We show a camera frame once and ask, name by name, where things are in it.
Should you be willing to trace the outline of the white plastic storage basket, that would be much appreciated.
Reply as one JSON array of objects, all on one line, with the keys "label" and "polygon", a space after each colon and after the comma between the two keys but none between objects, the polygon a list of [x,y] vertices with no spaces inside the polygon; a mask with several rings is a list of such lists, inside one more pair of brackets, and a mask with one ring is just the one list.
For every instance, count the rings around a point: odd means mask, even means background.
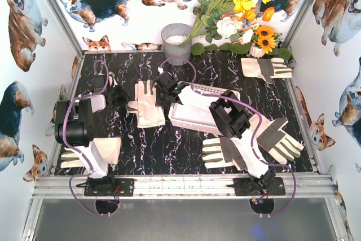
[{"label": "white plastic storage basket", "polygon": [[172,103],[169,119],[173,126],[228,138],[240,137],[249,127],[240,94],[188,82],[179,94],[182,104]]}]

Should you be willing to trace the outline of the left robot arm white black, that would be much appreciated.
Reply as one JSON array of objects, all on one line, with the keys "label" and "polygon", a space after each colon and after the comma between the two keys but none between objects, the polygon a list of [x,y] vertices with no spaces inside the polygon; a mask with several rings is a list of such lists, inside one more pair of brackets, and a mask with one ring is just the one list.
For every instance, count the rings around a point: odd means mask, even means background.
[{"label": "left robot arm white black", "polygon": [[109,164],[116,164],[120,155],[121,138],[97,138],[94,113],[113,107],[121,107],[129,96],[112,72],[94,78],[90,95],[77,100],[60,100],[56,103],[54,136],[58,143],[75,155],[89,174],[89,178],[101,179],[108,175]]}]

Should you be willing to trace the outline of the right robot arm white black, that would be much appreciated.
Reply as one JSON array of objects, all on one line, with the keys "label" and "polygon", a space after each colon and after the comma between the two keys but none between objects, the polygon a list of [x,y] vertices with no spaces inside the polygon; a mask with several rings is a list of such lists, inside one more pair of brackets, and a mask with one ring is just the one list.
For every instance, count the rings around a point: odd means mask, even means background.
[{"label": "right robot arm white black", "polygon": [[213,119],[220,136],[202,143],[201,158],[206,168],[235,166],[246,169],[256,183],[266,185],[273,181],[275,172],[262,162],[245,107],[232,91],[217,94],[188,83],[179,84],[168,72],[160,72],[155,83],[164,99],[191,107],[186,116],[194,121],[201,116]]}]

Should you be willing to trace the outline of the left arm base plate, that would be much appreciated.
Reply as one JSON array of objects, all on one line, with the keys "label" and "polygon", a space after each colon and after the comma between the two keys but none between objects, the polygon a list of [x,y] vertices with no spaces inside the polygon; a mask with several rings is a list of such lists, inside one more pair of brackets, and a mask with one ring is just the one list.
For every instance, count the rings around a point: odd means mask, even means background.
[{"label": "left arm base plate", "polygon": [[125,196],[132,197],[135,179],[132,178],[88,178],[86,182],[76,185],[84,189],[85,196]]}]

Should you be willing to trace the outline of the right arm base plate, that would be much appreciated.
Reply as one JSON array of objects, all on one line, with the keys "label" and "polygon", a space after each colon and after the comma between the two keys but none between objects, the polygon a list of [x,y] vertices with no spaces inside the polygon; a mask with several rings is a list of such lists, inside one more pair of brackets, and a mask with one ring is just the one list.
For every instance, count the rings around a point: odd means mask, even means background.
[{"label": "right arm base plate", "polygon": [[233,188],[236,196],[261,196],[268,192],[271,196],[283,196],[286,194],[282,178],[276,177],[270,185],[260,192],[250,178],[234,178],[233,183],[226,185]]}]

